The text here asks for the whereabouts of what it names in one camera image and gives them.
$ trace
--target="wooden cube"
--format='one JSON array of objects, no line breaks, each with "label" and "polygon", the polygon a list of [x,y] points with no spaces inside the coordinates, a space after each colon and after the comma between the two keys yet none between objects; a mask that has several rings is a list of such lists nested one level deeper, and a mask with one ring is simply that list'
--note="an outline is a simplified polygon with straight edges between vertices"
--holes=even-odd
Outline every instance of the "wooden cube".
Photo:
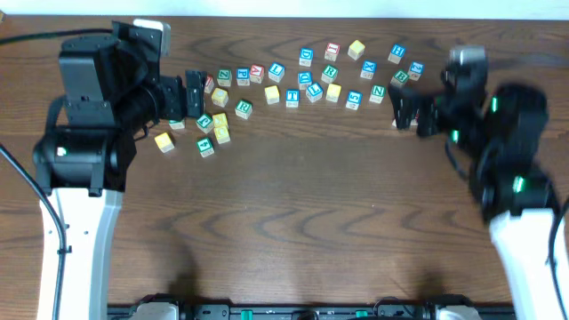
[{"label": "wooden cube", "polygon": [[274,62],[268,70],[268,78],[279,83],[283,79],[283,76],[285,76],[285,67]]},{"label": "wooden cube", "polygon": [[215,88],[212,94],[212,101],[214,105],[225,108],[225,105],[229,101],[228,92],[221,88]]},{"label": "wooden cube", "polygon": [[209,138],[203,138],[196,142],[197,149],[199,150],[199,154],[202,157],[207,157],[213,155],[213,144]]},{"label": "wooden cube", "polygon": [[341,85],[329,84],[328,91],[326,92],[326,99],[331,102],[338,102],[340,97]]},{"label": "wooden cube", "polygon": [[229,137],[229,129],[228,127],[220,127],[215,128],[215,139],[217,139],[217,143],[225,143],[230,142],[231,138]]},{"label": "wooden cube", "polygon": [[391,49],[391,52],[389,53],[388,60],[393,63],[399,64],[399,61],[401,61],[404,54],[405,54],[405,48],[399,44],[395,44]]},{"label": "wooden cube", "polygon": [[318,83],[313,83],[306,88],[306,96],[312,103],[322,99],[323,92],[322,87]]},{"label": "wooden cube", "polygon": [[411,66],[409,67],[409,72],[407,73],[409,75],[409,79],[413,80],[413,81],[417,81],[419,80],[419,78],[421,77],[421,75],[423,74],[423,64],[419,63],[419,62],[412,62]]},{"label": "wooden cube", "polygon": [[322,81],[324,81],[327,84],[331,84],[332,82],[334,82],[337,76],[338,76],[338,69],[331,65],[327,65],[326,68],[324,68],[324,71],[322,71]]},{"label": "wooden cube", "polygon": [[403,70],[397,71],[391,78],[391,84],[401,88],[409,80],[409,75],[407,75]]},{"label": "wooden cube", "polygon": [[217,73],[217,84],[220,86],[230,87],[231,78],[231,69],[220,69]]},{"label": "wooden cube", "polygon": [[154,138],[154,141],[156,141],[156,144],[160,148],[160,151],[163,153],[166,153],[174,148],[174,143],[172,142],[172,139],[170,138],[170,134],[168,134],[168,132],[157,135]]},{"label": "wooden cube", "polygon": [[310,67],[312,65],[313,56],[314,56],[314,50],[308,48],[302,48],[301,57],[299,59],[299,65],[304,67]]},{"label": "wooden cube", "polygon": [[326,51],[324,53],[324,59],[330,60],[330,61],[336,61],[339,53],[340,53],[340,45],[329,43],[326,46]]},{"label": "wooden cube", "polygon": [[215,83],[213,82],[213,76],[207,75],[205,79],[205,93],[212,93],[213,87],[215,87]]},{"label": "wooden cube", "polygon": [[364,55],[364,51],[365,45],[359,42],[359,40],[356,40],[349,46],[348,56],[350,56],[353,60],[358,60],[361,56]]},{"label": "wooden cube", "polygon": [[372,94],[370,94],[370,102],[381,103],[385,97],[385,87],[380,85],[374,85],[372,88]]},{"label": "wooden cube", "polygon": [[305,90],[312,84],[312,74],[310,71],[299,72],[299,89]]},{"label": "wooden cube", "polygon": [[170,121],[168,121],[168,124],[174,130],[181,130],[181,129],[186,128],[186,120],[185,119],[182,119],[181,121],[170,120]]},{"label": "wooden cube", "polygon": [[225,116],[224,113],[213,115],[213,126],[215,126],[216,128],[221,128],[221,127],[229,128],[228,117]]},{"label": "wooden cube", "polygon": [[280,96],[276,85],[265,88],[265,98],[267,98],[267,104],[278,103]]},{"label": "wooden cube", "polygon": [[243,119],[249,119],[249,116],[252,113],[252,104],[245,100],[240,100],[237,103],[237,107],[235,107],[235,114]]},{"label": "wooden cube", "polygon": [[250,85],[249,68],[237,68],[237,85]]},{"label": "wooden cube", "polygon": [[256,84],[262,84],[265,77],[265,68],[259,65],[252,65],[249,70],[249,79]]},{"label": "wooden cube", "polygon": [[196,120],[197,127],[204,133],[209,133],[213,129],[213,119],[203,114]]},{"label": "wooden cube", "polygon": [[357,110],[361,103],[362,103],[362,93],[355,91],[350,91],[348,93],[348,101],[346,102],[346,108]]},{"label": "wooden cube", "polygon": [[377,63],[366,60],[362,66],[362,73],[359,76],[363,79],[372,79],[376,68]]},{"label": "wooden cube", "polygon": [[286,91],[286,106],[288,108],[298,108],[301,99],[301,91],[289,89]]}]

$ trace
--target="wood grain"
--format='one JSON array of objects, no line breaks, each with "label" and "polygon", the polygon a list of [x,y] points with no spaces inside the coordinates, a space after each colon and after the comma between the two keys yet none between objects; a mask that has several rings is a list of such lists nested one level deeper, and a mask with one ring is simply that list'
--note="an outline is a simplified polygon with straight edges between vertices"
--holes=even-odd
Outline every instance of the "wood grain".
[{"label": "wood grain", "polygon": [[[109,26],[107,17],[8,17],[2,37],[54,29]],[[267,106],[263,88],[229,90],[225,109],[207,98],[209,113],[227,112],[231,142],[202,159],[203,136],[188,121],[163,155],[152,139],[137,145],[119,217],[109,283],[110,303],[173,292],[192,300],[235,303],[372,302],[385,295],[417,299],[440,292],[476,301],[509,301],[509,288],[467,186],[445,158],[442,137],[419,141],[391,126],[389,98],[346,110],[348,90],[369,97],[412,60],[425,64],[417,83],[440,87],[438,73],[456,44],[485,45],[488,90],[506,80],[541,85],[550,122],[540,160],[569,193],[569,22],[476,20],[304,20],[167,18],[172,56],[166,75],[185,69],[285,65],[284,94],[296,88],[299,49],[315,50],[309,69],[319,81],[328,42],[342,45],[335,65],[340,102],[298,110]],[[364,59],[378,62],[370,82],[362,60],[345,54],[359,39]],[[399,66],[387,61],[393,43],[407,48]],[[31,171],[46,109],[63,93],[60,40],[0,48],[0,141]],[[253,103],[248,121],[239,99]],[[169,128],[161,124],[152,134]],[[468,160],[461,158],[465,164]],[[42,260],[37,199],[0,162],[0,313],[35,317]]]}]

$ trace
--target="white wall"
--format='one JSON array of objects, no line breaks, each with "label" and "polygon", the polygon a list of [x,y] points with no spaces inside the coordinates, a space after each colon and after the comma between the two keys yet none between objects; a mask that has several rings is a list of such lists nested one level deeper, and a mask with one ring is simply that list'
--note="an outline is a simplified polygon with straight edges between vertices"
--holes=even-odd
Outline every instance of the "white wall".
[{"label": "white wall", "polygon": [[0,0],[8,14],[569,20],[569,0]]}]

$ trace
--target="green block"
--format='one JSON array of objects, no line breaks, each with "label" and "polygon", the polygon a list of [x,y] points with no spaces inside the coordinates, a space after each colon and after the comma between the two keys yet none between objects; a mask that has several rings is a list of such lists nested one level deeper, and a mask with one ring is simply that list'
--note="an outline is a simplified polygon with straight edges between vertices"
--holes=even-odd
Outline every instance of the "green block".
[{"label": "green block", "polygon": [[375,95],[378,97],[385,96],[385,87],[382,87],[380,85],[374,85],[373,89],[372,89],[372,95]]},{"label": "green block", "polygon": [[231,77],[231,70],[229,69],[220,69],[220,72],[217,73],[217,78],[221,80],[229,80]]},{"label": "green block", "polygon": [[322,73],[324,73],[325,75],[327,75],[327,76],[333,78],[333,77],[335,77],[335,76],[338,74],[338,69],[332,67],[331,65],[327,65],[326,68],[324,69],[324,71],[323,71]]},{"label": "green block", "polygon": [[197,125],[199,125],[202,128],[207,128],[208,125],[210,125],[210,123],[213,121],[213,119],[208,116],[208,115],[202,115],[199,117],[199,119],[197,119]]},{"label": "green block", "polygon": [[251,310],[241,311],[241,320],[252,320],[252,311]]},{"label": "green block", "polygon": [[200,141],[196,142],[196,145],[197,148],[199,149],[199,152],[204,152],[206,150],[213,148],[212,142],[210,141],[209,138],[201,139]]},{"label": "green block", "polygon": [[237,103],[236,109],[237,109],[238,111],[247,113],[247,112],[249,112],[249,109],[251,109],[251,107],[252,107],[252,104],[251,104],[251,103],[249,103],[249,102],[247,102],[247,101],[245,101],[245,100],[240,100],[239,103]]},{"label": "green block", "polygon": [[400,83],[406,83],[409,79],[409,75],[407,75],[403,70],[397,71],[397,73],[393,76],[395,79],[399,80]]}]

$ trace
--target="white plastic part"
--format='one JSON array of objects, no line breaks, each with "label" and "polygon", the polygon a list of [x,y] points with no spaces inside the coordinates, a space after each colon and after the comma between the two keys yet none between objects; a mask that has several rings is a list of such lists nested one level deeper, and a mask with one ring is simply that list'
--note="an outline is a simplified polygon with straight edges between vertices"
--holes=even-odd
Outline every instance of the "white plastic part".
[{"label": "white plastic part", "polygon": [[[101,320],[107,316],[108,270],[116,218],[123,193],[103,190],[89,197],[86,188],[55,188],[49,196],[62,223],[68,225],[59,320]],[[44,264],[37,320],[52,319],[59,262],[55,224],[40,202],[44,218]]]},{"label": "white plastic part", "polygon": [[132,24],[136,27],[141,28],[153,28],[162,31],[162,42],[160,44],[160,56],[168,57],[170,55],[170,25],[165,22],[146,20],[146,19],[135,19]]},{"label": "white plastic part", "polygon": [[[490,235],[506,271],[518,320],[563,318],[548,264],[553,219],[550,209],[526,209],[520,217],[504,212],[490,222]],[[562,221],[554,256],[559,290],[568,310],[569,266],[564,230],[565,221]]]},{"label": "white plastic part", "polygon": [[436,320],[482,320],[482,317],[472,307],[448,306],[437,309]]},{"label": "white plastic part", "polygon": [[179,320],[178,306],[168,302],[150,302],[140,305],[131,320]]}]

